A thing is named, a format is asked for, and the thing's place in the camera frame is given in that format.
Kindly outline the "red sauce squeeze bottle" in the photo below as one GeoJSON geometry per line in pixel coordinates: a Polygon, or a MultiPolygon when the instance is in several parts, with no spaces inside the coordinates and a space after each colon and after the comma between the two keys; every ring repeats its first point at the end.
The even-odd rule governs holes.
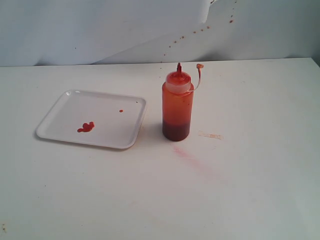
{"type": "Polygon", "coordinates": [[[170,141],[179,142],[190,133],[194,91],[201,83],[201,69],[198,63],[198,82],[194,86],[191,76],[177,64],[176,71],[170,72],[162,85],[162,133],[170,141]]]}

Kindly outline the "red sauce blob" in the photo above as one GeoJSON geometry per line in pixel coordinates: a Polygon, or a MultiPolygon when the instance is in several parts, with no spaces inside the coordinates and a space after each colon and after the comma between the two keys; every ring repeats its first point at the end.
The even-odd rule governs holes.
{"type": "Polygon", "coordinates": [[[95,123],[93,121],[90,121],[89,123],[85,122],[83,123],[81,128],[77,129],[78,133],[88,133],[93,130],[95,127],[95,123]]]}

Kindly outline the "white rectangular plastic tray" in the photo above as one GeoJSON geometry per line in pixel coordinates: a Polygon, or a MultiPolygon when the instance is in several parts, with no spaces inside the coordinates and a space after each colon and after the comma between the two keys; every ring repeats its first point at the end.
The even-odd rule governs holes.
{"type": "Polygon", "coordinates": [[[71,89],[54,103],[35,133],[45,140],[124,150],[135,144],[146,108],[142,97],[71,89]],[[92,131],[77,132],[89,122],[94,122],[92,131]]]}

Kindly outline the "white backdrop sheet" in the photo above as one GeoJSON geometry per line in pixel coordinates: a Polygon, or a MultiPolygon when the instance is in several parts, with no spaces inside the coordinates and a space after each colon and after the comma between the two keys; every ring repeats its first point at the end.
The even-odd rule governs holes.
{"type": "Polygon", "coordinates": [[[3,0],[3,67],[320,57],[317,0],[3,0]]]}

